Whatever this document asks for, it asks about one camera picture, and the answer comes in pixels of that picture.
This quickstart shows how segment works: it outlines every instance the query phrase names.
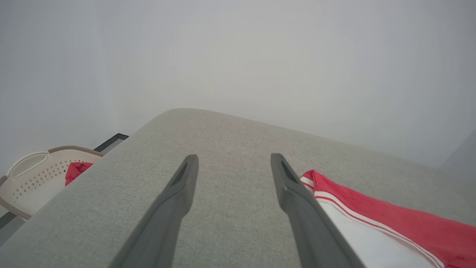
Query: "gray fabric surface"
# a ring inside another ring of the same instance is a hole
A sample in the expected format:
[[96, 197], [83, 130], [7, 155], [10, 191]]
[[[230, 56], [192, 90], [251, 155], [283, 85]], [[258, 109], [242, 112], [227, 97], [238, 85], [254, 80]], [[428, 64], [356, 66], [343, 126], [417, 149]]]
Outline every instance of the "gray fabric surface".
[[163, 113], [54, 197], [0, 248], [2, 267], [106, 267], [183, 158], [200, 168], [175, 267], [298, 267], [269, 157], [395, 205], [475, 225], [475, 198], [437, 170], [196, 109]]

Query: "red cloth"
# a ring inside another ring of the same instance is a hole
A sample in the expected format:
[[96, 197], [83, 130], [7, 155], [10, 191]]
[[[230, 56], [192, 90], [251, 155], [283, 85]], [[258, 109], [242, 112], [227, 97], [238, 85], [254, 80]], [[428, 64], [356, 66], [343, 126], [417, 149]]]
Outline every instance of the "red cloth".
[[74, 181], [81, 173], [92, 166], [92, 163], [73, 162], [69, 165], [66, 171], [66, 186]]
[[303, 176], [314, 181], [314, 191], [328, 192], [354, 212], [394, 229], [435, 255], [446, 268], [476, 268], [476, 227], [365, 196], [315, 170]]

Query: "red and white garment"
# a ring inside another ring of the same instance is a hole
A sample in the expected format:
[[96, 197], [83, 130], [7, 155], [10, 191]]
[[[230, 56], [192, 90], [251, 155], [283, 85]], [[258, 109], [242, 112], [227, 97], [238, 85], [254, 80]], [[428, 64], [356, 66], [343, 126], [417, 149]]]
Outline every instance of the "red and white garment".
[[476, 227], [365, 196], [315, 170], [301, 182], [366, 268], [476, 268]]

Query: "basket handle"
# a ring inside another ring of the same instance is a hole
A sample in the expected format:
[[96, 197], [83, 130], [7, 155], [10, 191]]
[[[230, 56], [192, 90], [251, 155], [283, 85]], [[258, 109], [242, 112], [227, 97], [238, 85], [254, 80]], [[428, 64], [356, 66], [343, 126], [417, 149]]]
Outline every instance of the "basket handle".
[[18, 159], [7, 171], [7, 178], [17, 178], [46, 161], [49, 152], [36, 152]]

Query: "white plastic basket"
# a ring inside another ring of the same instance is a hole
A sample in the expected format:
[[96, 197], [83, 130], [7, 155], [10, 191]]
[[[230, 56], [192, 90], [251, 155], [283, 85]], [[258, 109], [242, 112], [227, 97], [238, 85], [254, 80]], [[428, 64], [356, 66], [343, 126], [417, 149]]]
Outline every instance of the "white plastic basket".
[[102, 153], [79, 146], [62, 146], [25, 155], [0, 179], [0, 205], [29, 219], [65, 187], [72, 162], [95, 163]]

